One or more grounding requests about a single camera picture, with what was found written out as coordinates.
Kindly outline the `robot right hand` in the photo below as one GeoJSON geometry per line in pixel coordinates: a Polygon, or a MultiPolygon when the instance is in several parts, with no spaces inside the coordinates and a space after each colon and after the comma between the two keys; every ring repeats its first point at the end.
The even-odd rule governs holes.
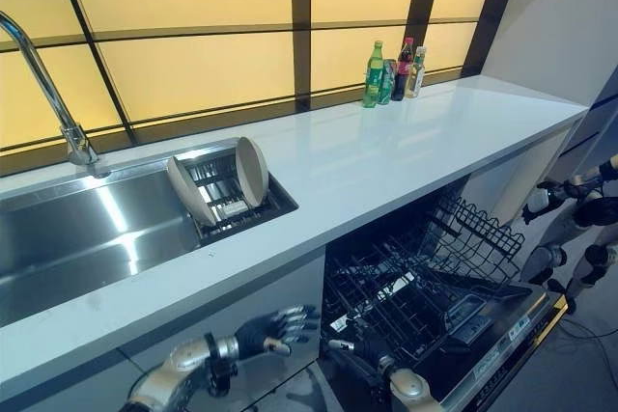
{"type": "Polygon", "coordinates": [[[379,336],[370,335],[357,342],[331,339],[327,342],[327,346],[331,349],[352,353],[367,362],[380,376],[391,373],[396,365],[390,347],[379,336]]]}

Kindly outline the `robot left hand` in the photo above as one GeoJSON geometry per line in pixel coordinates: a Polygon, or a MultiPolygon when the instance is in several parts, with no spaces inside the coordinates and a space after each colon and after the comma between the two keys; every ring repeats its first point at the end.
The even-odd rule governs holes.
{"type": "Polygon", "coordinates": [[[315,306],[297,305],[254,317],[235,332],[240,360],[264,353],[290,357],[295,343],[308,343],[320,325],[315,306]]]}

